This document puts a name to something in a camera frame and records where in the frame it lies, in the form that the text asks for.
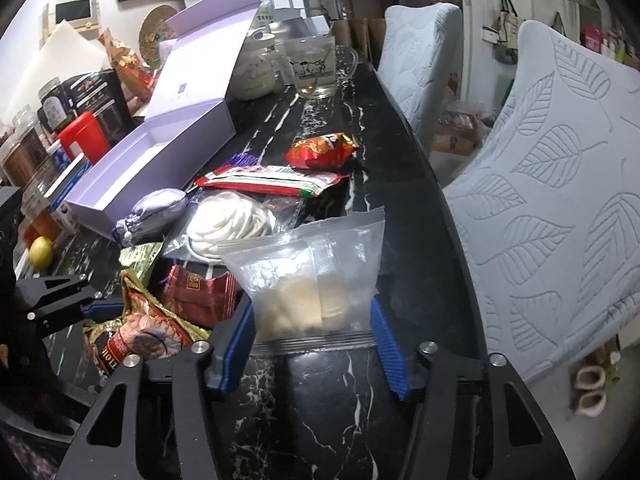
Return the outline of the dark red snack packet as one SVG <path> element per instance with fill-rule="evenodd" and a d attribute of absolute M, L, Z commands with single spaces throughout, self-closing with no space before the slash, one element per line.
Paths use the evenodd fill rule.
<path fill-rule="evenodd" d="M 162 304 L 180 318 L 210 330 L 218 322 L 232 317 L 236 281 L 229 272 L 216 278 L 202 278 L 175 264 L 166 278 Z"/>

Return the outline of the glass mug with cartoon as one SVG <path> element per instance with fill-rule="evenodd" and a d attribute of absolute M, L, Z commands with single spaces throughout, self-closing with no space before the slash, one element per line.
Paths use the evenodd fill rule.
<path fill-rule="evenodd" d="M 282 48 L 296 92 L 304 99 L 332 98 L 338 85 L 355 75 L 359 63 L 358 52 L 340 46 L 332 35 L 286 40 Z"/>

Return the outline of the near grey leaf chair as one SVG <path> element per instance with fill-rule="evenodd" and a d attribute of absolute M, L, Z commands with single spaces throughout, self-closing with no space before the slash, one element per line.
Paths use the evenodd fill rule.
<path fill-rule="evenodd" d="M 509 99 L 444 191 L 490 351 L 526 382 L 639 313 L 639 74 L 537 21 Z"/>

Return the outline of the yellow lemon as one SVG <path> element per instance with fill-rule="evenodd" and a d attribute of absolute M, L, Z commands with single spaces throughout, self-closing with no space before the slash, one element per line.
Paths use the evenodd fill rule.
<path fill-rule="evenodd" d="M 38 272 L 45 271 L 54 258 L 53 243 L 45 236 L 36 238 L 29 247 L 28 260 Z"/>

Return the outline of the black printed box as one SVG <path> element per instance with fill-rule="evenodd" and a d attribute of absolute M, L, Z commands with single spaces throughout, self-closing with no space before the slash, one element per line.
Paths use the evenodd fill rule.
<path fill-rule="evenodd" d="M 64 81 L 75 112 L 93 114 L 111 144 L 134 130 L 122 85 L 112 68 L 73 76 Z"/>

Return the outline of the long red white snack packet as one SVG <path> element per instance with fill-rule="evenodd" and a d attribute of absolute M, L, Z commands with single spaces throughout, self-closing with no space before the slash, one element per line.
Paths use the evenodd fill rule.
<path fill-rule="evenodd" d="M 223 166 L 197 178 L 198 188 L 288 197 L 317 197 L 347 176 L 289 166 Z"/>

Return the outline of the small red gold snack packet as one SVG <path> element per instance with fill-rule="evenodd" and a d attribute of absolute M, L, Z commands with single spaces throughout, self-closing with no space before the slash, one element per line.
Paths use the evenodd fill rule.
<path fill-rule="evenodd" d="M 344 132 L 327 133 L 294 142 L 285 160 L 297 169 L 333 171 L 341 169 L 359 149 Z"/>

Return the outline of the white ceramic jar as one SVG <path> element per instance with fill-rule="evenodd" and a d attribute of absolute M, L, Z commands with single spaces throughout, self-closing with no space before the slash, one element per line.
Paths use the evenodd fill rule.
<path fill-rule="evenodd" d="M 232 99 L 254 101 L 273 92 L 277 84 L 272 66 L 275 43 L 273 34 L 261 30 L 245 38 L 229 84 Z"/>

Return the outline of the red plastic container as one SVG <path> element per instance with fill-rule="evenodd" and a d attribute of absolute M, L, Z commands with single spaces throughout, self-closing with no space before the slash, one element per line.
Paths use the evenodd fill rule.
<path fill-rule="evenodd" d="M 70 159 L 83 154 L 95 165 L 111 149 L 98 120 L 91 112 L 83 112 L 59 134 L 58 140 Z"/>

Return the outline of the far grey leaf chair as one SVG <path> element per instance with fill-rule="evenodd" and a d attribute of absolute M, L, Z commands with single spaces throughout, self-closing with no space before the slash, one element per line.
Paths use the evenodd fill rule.
<path fill-rule="evenodd" d="M 390 6 L 385 26 L 378 79 L 428 154 L 462 34 L 462 11 L 452 3 Z"/>

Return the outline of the round woven mat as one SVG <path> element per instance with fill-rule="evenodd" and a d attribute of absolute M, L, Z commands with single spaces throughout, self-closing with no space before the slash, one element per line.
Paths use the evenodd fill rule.
<path fill-rule="evenodd" d="M 143 61 L 151 68 L 160 67 L 160 43 L 172 39 L 175 33 L 167 21 L 178 11 L 168 4 L 152 9 L 144 18 L 138 36 L 138 45 Z"/>

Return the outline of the blue white carton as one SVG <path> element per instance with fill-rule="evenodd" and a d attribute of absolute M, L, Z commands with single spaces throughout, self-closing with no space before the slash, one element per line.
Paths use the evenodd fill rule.
<path fill-rule="evenodd" d="M 44 193 L 51 217 L 58 222 L 62 229 L 72 234 L 77 232 L 78 223 L 65 200 L 70 191 L 90 169 L 91 162 L 84 153 L 80 153 Z"/>

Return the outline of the red gold patterned snack bag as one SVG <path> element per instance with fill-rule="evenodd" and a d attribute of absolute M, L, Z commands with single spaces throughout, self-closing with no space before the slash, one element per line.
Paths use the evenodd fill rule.
<path fill-rule="evenodd" d="M 122 313 L 101 323 L 84 325 L 84 341 L 102 377 L 110 377 L 126 356 L 143 361 L 175 356 L 195 341 L 206 340 L 209 330 L 166 309 L 131 270 L 120 272 Z"/>

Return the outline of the green foil snack packet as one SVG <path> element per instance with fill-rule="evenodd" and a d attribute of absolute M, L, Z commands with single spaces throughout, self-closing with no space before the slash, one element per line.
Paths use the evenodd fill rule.
<path fill-rule="evenodd" d="M 146 286 L 153 273 L 155 263 L 163 250 L 162 242 L 145 243 L 120 251 L 118 261 L 124 269 L 136 274 L 138 280 Z"/>

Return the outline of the white paper sheet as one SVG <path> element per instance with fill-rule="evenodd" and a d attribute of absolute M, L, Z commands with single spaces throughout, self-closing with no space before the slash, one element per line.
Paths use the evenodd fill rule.
<path fill-rule="evenodd" d="M 26 41 L 5 34 L 1 39 L 1 120 L 10 122 L 25 105 L 33 110 L 38 91 L 51 79 L 98 72 L 107 66 L 104 47 L 62 21 L 36 52 Z"/>

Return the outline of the white fabric flower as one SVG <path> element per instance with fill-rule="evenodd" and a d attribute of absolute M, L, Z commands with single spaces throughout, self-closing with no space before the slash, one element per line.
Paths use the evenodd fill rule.
<path fill-rule="evenodd" d="M 292 229 L 303 208 L 304 201 L 298 197 L 201 192 L 186 207 L 160 255 L 216 266 L 221 264 L 221 245 Z"/>

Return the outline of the lavender gift box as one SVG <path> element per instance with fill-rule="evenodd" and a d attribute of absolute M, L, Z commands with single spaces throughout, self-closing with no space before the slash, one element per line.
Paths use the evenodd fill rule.
<path fill-rule="evenodd" d="M 78 223 L 111 237 L 145 195 L 183 188 L 235 135 L 224 97 L 259 0 L 202 0 L 167 22 L 176 35 L 144 121 L 66 196 Z"/>

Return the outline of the wall intercom panel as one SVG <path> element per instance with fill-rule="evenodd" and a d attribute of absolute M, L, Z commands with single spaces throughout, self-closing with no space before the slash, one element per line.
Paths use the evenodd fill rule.
<path fill-rule="evenodd" d="M 101 26 L 98 0 L 60 0 L 50 2 L 43 11 L 43 26 L 47 33 L 66 22 L 78 32 L 92 32 Z"/>

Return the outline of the orange patterned gift bag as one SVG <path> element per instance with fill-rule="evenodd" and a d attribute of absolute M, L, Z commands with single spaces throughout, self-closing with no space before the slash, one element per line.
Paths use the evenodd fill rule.
<path fill-rule="evenodd" d="M 122 84 L 133 96 L 142 102 L 149 102 L 155 86 L 154 70 L 143 62 L 132 47 L 114 38 L 108 28 L 99 36 L 99 42 Z"/>

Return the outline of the dark label jar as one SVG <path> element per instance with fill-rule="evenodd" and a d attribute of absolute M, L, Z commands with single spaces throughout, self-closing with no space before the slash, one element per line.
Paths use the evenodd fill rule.
<path fill-rule="evenodd" d="M 68 95 L 65 84 L 54 77 L 38 90 L 41 108 L 48 127 L 53 132 L 60 132 L 76 117 L 74 104 Z"/>

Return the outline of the grey leaf chair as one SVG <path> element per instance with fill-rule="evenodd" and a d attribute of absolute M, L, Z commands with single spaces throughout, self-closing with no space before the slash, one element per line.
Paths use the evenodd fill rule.
<path fill-rule="evenodd" d="M 462 11 L 452 3 L 390 6 L 385 26 L 378 79 L 428 154 L 462 34 Z"/>
<path fill-rule="evenodd" d="M 526 382 L 639 313 L 639 74 L 537 21 L 509 99 L 444 191 L 490 351 Z"/>

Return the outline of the clear zip bag white contents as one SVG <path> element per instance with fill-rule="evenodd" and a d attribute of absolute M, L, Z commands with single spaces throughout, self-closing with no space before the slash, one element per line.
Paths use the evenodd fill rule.
<path fill-rule="evenodd" d="M 385 209 L 353 212 L 220 246 L 250 297 L 257 339 L 363 332 L 382 260 Z"/>

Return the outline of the purple satin drawstring pouch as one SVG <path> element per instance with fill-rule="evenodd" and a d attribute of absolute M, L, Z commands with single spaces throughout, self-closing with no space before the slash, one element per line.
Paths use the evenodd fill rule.
<path fill-rule="evenodd" d="M 146 194 L 118 220 L 112 237 L 120 247 L 157 242 L 167 234 L 186 210 L 188 196 L 178 188 L 162 188 Z"/>

